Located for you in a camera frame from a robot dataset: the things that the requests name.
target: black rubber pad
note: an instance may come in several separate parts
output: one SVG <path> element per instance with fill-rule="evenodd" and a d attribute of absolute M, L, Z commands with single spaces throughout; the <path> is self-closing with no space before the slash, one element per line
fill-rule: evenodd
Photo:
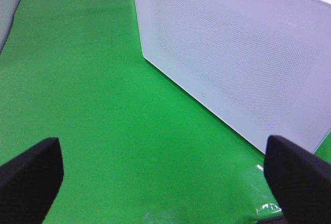
<path fill-rule="evenodd" d="M 64 176 L 58 138 L 47 138 L 0 167 L 0 223 L 42 223 Z"/>
<path fill-rule="evenodd" d="M 264 176 L 290 224 L 331 223 L 330 164 L 281 136 L 270 136 Z"/>

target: green mat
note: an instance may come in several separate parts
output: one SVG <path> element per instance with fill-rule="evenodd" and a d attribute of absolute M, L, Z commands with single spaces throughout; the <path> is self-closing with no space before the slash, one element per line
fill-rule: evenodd
<path fill-rule="evenodd" d="M 278 210 L 263 154 L 145 61 L 134 0 L 22 0 L 0 93 L 0 163 L 60 138 L 65 178 L 44 223 L 254 223 Z M 331 161 L 331 139 L 317 154 Z"/>

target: white perforated panel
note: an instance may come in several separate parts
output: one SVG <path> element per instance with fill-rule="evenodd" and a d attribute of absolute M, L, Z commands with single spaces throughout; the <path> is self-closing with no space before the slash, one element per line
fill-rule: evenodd
<path fill-rule="evenodd" d="M 161 71 L 261 151 L 271 134 L 317 149 L 331 128 L 331 94 L 323 93 L 322 104 L 314 106 L 321 103 L 315 99 L 319 92 L 330 91 L 316 91 L 321 85 L 315 73 L 323 87 L 331 86 L 331 5 L 316 0 L 136 2 L 144 55 Z M 321 65 L 327 70 L 318 71 Z M 316 115 L 320 108 L 327 118 Z"/>

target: green floor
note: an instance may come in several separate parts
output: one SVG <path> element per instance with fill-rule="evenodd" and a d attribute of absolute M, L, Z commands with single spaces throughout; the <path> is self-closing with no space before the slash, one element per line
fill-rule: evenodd
<path fill-rule="evenodd" d="M 21 1 L 0 56 L 0 163 L 46 137 L 65 166 L 46 224 L 250 223 L 276 204 L 263 155 L 144 60 L 134 0 Z M 331 161 L 331 139 L 317 154 Z"/>

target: perforated panel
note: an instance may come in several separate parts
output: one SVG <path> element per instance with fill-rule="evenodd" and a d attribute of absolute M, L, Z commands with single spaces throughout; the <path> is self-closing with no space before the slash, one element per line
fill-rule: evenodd
<path fill-rule="evenodd" d="M 319 87 L 308 83 L 314 73 L 325 73 L 316 68 L 331 69 L 325 40 L 330 5 L 315 0 L 136 1 L 145 57 L 192 96 L 262 151 L 273 133 L 310 151 L 318 147 L 331 116 L 319 120 L 314 108 L 331 113 L 326 103 L 331 94 L 314 107 L 314 100 L 302 95 Z M 313 126 L 314 133 L 291 126 L 301 122 L 295 117 L 302 102 L 300 111 L 311 118 L 303 125 Z"/>

